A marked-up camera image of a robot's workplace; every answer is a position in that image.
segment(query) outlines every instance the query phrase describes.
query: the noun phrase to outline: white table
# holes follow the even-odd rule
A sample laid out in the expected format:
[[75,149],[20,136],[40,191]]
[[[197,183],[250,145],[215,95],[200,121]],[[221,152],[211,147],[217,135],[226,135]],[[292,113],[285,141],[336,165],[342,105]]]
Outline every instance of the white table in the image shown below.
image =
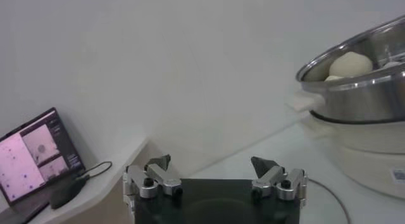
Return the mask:
[[102,201],[121,178],[124,168],[131,164],[147,143],[144,135],[135,136],[126,147],[103,161],[112,161],[113,166],[105,173],[89,180],[72,201],[59,209],[50,206],[40,212],[30,224],[61,223]]
[[[346,177],[330,159],[331,147],[329,140],[312,140],[294,125],[197,172],[192,178],[252,179],[256,178],[250,163],[252,156],[273,159],[287,170],[305,169],[310,178],[330,187],[348,208],[354,224],[405,223],[405,200],[367,189]],[[301,223],[343,224],[346,219],[327,191],[309,183]]]

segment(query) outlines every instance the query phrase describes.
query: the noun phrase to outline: black cord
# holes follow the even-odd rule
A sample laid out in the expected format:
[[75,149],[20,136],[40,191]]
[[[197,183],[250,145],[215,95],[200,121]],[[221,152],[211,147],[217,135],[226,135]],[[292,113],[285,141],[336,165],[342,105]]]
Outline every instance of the black cord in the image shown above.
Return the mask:
[[352,223],[352,220],[351,220],[351,218],[350,218],[349,212],[347,211],[347,208],[346,208],[346,206],[344,205],[343,201],[340,200],[340,198],[339,198],[331,189],[329,189],[326,185],[324,185],[323,183],[318,182],[318,181],[316,181],[316,180],[314,180],[314,179],[312,179],[312,178],[310,178],[309,181],[310,181],[310,182],[313,182],[313,183],[316,184],[316,185],[319,185],[320,187],[323,187],[326,191],[328,191],[329,193],[331,193],[331,195],[332,195],[332,196],[336,199],[336,201],[339,203],[340,207],[342,207],[343,213],[344,213],[344,215],[345,215],[345,217],[346,217],[347,224],[351,224],[351,223]]
[[92,171],[92,170],[94,170],[94,169],[96,169],[96,168],[98,168],[99,166],[104,165],[104,164],[109,164],[106,169],[104,169],[103,171],[100,171],[99,173],[96,173],[95,175],[87,175],[87,177],[88,177],[89,179],[94,178],[94,177],[96,177],[96,176],[98,176],[98,175],[103,174],[104,172],[106,172],[108,169],[110,169],[110,168],[113,166],[113,162],[111,162],[111,161],[105,161],[105,162],[99,163],[98,165],[93,166],[92,168],[86,170],[86,171],[83,172],[80,176],[83,176],[83,175],[87,174],[89,171]]

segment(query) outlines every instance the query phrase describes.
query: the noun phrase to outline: pot rim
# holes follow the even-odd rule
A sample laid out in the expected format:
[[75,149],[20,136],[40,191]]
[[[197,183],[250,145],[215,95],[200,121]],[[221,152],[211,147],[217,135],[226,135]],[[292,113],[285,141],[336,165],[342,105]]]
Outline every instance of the pot rim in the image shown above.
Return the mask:
[[344,41],[343,43],[334,46],[321,55],[317,56],[315,59],[311,60],[309,63],[306,63],[296,74],[296,80],[302,83],[303,86],[309,87],[312,89],[328,89],[328,90],[347,90],[355,89],[358,87],[364,87],[368,85],[374,85],[380,82],[388,82],[393,79],[405,78],[405,63],[397,66],[393,66],[383,70],[374,70],[373,72],[367,73],[366,75],[353,77],[353,78],[342,78],[338,80],[331,81],[315,81],[315,82],[306,82],[303,80],[305,74],[314,68],[316,65],[321,63],[324,59],[328,58],[332,53],[336,51],[345,52],[348,47],[356,44],[357,42],[368,38],[370,35],[384,33],[390,30],[392,27],[405,23],[405,15],[396,18],[388,23],[384,23],[378,27],[375,27],[371,30],[367,30],[363,33],[355,35],[350,39]]

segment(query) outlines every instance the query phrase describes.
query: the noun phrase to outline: screen display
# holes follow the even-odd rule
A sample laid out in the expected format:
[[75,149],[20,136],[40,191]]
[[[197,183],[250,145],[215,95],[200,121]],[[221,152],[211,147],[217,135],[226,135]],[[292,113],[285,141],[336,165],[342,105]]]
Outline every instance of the screen display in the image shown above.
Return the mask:
[[13,202],[82,162],[55,109],[0,140],[0,185]]

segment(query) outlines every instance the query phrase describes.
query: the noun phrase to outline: pot handle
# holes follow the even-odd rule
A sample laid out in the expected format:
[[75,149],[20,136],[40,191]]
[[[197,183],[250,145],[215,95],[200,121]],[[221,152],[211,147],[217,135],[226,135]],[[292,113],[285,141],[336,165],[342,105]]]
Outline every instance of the pot handle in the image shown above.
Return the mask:
[[294,111],[301,113],[325,105],[325,99],[319,94],[299,90],[287,100],[286,105],[291,107]]

